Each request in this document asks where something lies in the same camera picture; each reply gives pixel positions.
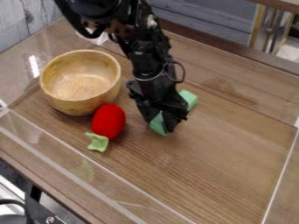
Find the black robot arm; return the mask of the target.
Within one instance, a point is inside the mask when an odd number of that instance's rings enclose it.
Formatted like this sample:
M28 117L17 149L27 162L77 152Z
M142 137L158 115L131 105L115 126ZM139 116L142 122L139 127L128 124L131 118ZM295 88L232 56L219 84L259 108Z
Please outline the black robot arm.
M134 79L126 83L130 97L148 126L174 132L190 114L176 86L186 75L171 55L171 43L146 0L53 0L76 32L87 39L107 34L131 61Z

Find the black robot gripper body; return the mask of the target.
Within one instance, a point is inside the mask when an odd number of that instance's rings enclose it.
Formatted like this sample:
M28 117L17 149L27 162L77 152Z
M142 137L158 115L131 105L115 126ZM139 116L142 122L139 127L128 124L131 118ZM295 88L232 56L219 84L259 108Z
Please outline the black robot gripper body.
M135 40L126 46L126 56L131 60L135 79L127 83L130 97L136 101L156 102L160 112L187 109L187 102L179 95L176 85L184 82L186 69L178 78L178 62L170 54L168 44Z

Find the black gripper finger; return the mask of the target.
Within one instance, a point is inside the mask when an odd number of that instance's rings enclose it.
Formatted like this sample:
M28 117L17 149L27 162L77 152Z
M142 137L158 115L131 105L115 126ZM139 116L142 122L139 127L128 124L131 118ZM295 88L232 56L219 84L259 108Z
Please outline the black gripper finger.
M163 127L167 133L172 133L179 123L187 120L190 111L183 110L164 110L163 111Z
M156 102L136 100L135 103L146 122L150 123L160 113L160 109L156 107Z

